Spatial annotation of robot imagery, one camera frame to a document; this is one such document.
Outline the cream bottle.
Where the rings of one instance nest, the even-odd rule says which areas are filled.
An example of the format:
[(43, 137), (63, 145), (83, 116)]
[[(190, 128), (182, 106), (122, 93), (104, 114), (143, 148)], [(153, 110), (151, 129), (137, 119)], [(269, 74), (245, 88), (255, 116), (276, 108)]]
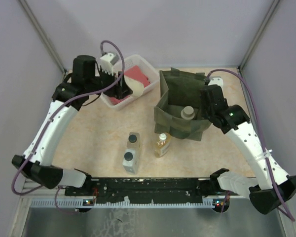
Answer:
[(181, 110), (181, 118), (185, 120), (193, 120), (195, 117), (194, 108), (186, 106)]
[(124, 80), (125, 80), (126, 85), (131, 90), (130, 96), (140, 97), (143, 95), (145, 87), (141, 82), (139, 82), (135, 79), (132, 79), (130, 77), (127, 77), (127, 76), (124, 77)]

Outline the olive green canvas bag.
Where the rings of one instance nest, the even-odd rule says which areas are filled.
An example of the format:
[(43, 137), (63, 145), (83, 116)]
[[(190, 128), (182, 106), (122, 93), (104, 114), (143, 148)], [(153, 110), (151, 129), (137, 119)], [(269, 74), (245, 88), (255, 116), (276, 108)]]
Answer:
[[(211, 122), (202, 114), (200, 90), (206, 86), (205, 73), (191, 73), (171, 68), (160, 70), (160, 100), (154, 107), (154, 132), (168, 133), (177, 139), (201, 141)], [(193, 120), (181, 118), (186, 106), (194, 108)]]

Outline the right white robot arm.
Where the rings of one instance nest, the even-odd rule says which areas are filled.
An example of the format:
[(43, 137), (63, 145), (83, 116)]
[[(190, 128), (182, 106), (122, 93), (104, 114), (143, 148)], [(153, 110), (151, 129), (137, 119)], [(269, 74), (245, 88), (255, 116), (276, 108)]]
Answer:
[(200, 90), (201, 108), (205, 117), (240, 150), (255, 174), (247, 178), (228, 169), (211, 176), (211, 191), (220, 196), (226, 191), (249, 199), (261, 214), (268, 214), (296, 193), (296, 175), (291, 176), (263, 150), (248, 115), (239, 105), (229, 106), (222, 88), (216, 84)]

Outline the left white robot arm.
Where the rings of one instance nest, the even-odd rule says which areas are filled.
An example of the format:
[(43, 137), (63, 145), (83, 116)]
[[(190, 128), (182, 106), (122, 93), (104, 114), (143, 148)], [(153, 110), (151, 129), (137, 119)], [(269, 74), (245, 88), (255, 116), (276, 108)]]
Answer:
[(134, 91), (121, 88), (127, 84), (124, 78), (125, 60), (119, 53), (103, 53), (100, 60), (89, 55), (79, 55), (73, 61), (73, 70), (56, 87), (48, 113), (32, 143), (22, 155), (15, 155), (12, 165), (17, 169), (11, 189), (15, 189), (19, 175), (38, 183), (40, 187), (74, 187), (82, 196), (93, 190), (90, 175), (77, 169), (63, 169), (53, 166), (56, 148), (67, 126), (83, 107), (89, 96), (106, 94), (125, 98)]

